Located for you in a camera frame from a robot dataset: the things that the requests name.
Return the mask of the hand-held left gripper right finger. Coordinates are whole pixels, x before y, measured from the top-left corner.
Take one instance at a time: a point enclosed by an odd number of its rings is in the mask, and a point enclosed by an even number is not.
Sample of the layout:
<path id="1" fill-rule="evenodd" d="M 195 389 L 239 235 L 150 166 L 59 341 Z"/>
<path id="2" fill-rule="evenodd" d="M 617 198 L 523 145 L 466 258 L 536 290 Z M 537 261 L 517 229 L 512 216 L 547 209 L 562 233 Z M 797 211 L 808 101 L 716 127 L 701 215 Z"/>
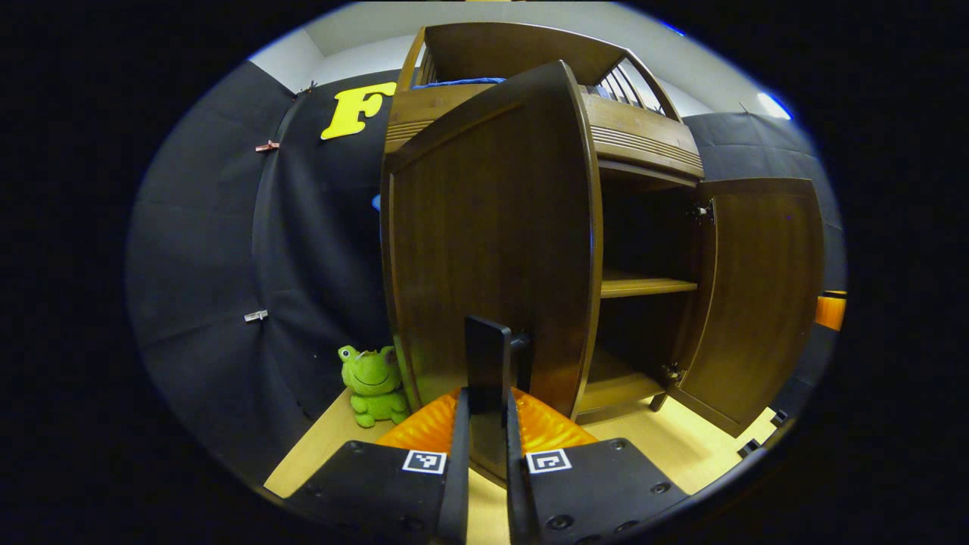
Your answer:
<path id="1" fill-rule="evenodd" d="M 690 496 L 627 438 L 527 452 L 523 412 L 506 391 L 506 511 L 513 544 L 629 544 Z"/>

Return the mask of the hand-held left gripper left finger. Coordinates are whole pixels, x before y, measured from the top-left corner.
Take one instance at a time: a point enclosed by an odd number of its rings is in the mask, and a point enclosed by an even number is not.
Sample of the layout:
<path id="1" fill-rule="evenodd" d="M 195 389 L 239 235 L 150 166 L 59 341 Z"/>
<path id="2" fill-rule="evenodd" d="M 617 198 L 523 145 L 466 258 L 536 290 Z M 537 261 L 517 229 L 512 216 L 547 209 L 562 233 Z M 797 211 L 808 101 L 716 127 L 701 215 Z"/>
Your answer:
<path id="1" fill-rule="evenodd" d="M 286 503 L 343 544 L 465 544 L 469 392 L 460 388 L 447 452 L 347 441 Z"/>

